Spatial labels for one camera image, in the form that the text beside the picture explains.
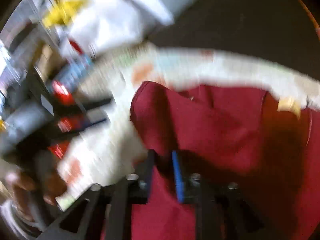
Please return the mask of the person left hand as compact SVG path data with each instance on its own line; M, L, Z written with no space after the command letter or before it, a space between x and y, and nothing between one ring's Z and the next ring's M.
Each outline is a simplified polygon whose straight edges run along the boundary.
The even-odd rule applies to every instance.
M37 184L23 171L16 170L9 172L5 178L7 189L22 218L33 222L34 218L29 209L29 197L27 192L37 189ZM44 183L44 201L56 206L56 198L67 191L66 182L60 177L57 170L53 170L46 176Z

